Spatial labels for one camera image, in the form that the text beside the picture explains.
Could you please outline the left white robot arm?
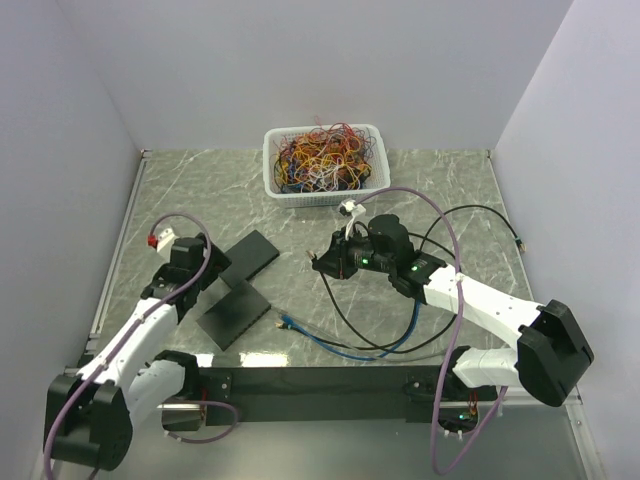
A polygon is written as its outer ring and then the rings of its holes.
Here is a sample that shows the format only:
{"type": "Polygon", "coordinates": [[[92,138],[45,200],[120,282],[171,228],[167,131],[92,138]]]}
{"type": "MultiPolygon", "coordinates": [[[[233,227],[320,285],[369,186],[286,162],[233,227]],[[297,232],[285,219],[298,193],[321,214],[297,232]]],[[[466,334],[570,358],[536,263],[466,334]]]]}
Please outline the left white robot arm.
{"type": "Polygon", "coordinates": [[[165,401],[205,403],[197,358],[159,345],[230,266],[207,234],[173,241],[125,325],[74,375],[57,376],[46,399],[44,471],[55,460],[112,471],[134,429],[165,401]]]}

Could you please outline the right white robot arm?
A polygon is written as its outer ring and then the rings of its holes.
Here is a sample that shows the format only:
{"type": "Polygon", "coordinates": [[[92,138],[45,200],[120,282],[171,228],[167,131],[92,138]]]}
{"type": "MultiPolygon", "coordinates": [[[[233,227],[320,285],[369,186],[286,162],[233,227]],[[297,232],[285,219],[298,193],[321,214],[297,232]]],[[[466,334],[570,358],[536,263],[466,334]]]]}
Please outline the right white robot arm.
{"type": "Polygon", "coordinates": [[[312,256],[315,271],[347,280],[360,270],[387,276],[401,295],[460,314],[504,342],[499,349],[454,350],[440,387],[452,399],[478,387],[521,387],[539,402],[561,406],[594,361],[574,314],[564,303],[519,299],[459,273],[416,249],[393,214],[374,217],[367,232],[333,233],[328,250],[312,256]]]}

